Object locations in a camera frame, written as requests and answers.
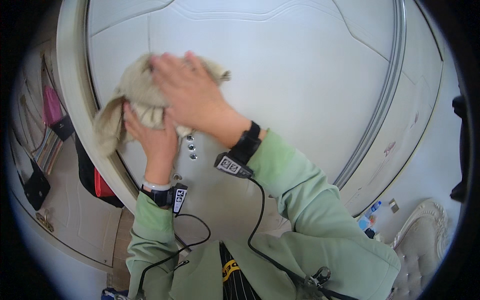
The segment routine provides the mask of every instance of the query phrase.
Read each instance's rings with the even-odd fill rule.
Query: beige towel
[[[143,125],[163,129],[163,108],[168,107],[168,102],[153,82],[149,63],[151,56],[152,53],[144,54],[125,69],[112,98],[95,116],[94,135],[98,150],[104,156],[112,154],[121,143],[133,139],[125,131],[122,121],[122,103],[125,100],[130,102],[132,110],[136,112]],[[217,85],[230,80],[230,71],[213,61],[199,58]],[[191,132],[190,128],[177,126],[180,137]]]

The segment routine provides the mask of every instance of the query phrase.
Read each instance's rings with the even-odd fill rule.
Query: white bracelet
[[[151,183],[151,182],[148,182],[148,181],[144,181],[144,186],[147,187],[147,188],[150,188],[152,190],[155,190],[155,191],[168,191],[171,187],[172,187],[172,184],[171,183],[168,183],[168,184],[156,184],[156,183]]]

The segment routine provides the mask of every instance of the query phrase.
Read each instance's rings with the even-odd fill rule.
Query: tiled floor
[[[128,289],[130,283],[130,273],[125,264],[125,259],[129,256],[127,247],[131,239],[130,228],[132,228],[133,219],[133,214],[125,207],[120,217],[113,251],[112,287],[118,291]]]

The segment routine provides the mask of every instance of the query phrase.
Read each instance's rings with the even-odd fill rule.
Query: black and white striped clothing
[[[224,243],[220,243],[220,258],[223,266],[223,299],[260,300]]]

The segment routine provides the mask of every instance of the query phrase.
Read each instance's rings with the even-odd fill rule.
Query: water bottle
[[[370,209],[365,212],[365,216],[369,218],[372,215],[372,213],[380,207],[380,204],[382,204],[382,201],[375,202],[375,204],[373,204],[370,207]]]

